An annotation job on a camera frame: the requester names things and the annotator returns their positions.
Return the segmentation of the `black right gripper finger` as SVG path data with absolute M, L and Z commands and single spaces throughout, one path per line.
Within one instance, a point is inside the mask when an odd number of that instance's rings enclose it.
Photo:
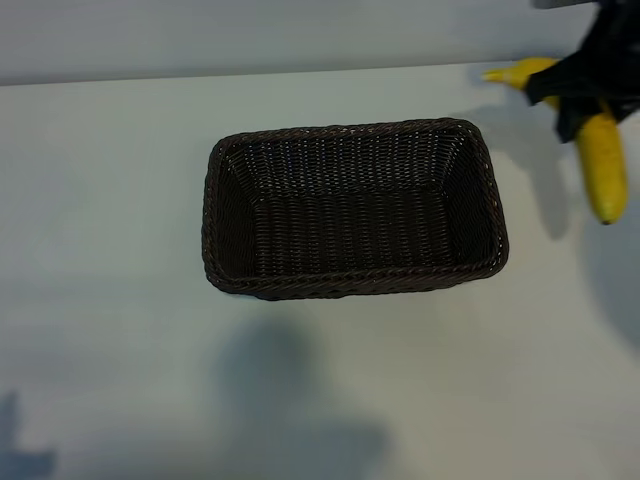
M 534 105 L 547 97 L 588 98 L 601 97 L 584 56 L 574 53 L 543 71 L 529 77 L 525 86 L 529 102 Z
M 601 113 L 596 97 L 553 97 L 557 110 L 555 131 L 562 144 L 572 142 L 592 117 Z

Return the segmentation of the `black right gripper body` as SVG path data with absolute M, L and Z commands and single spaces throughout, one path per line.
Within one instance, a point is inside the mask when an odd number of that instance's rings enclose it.
M 572 67 L 581 95 L 604 100 L 618 121 L 634 114 L 639 109 L 639 3 L 600 1 Z

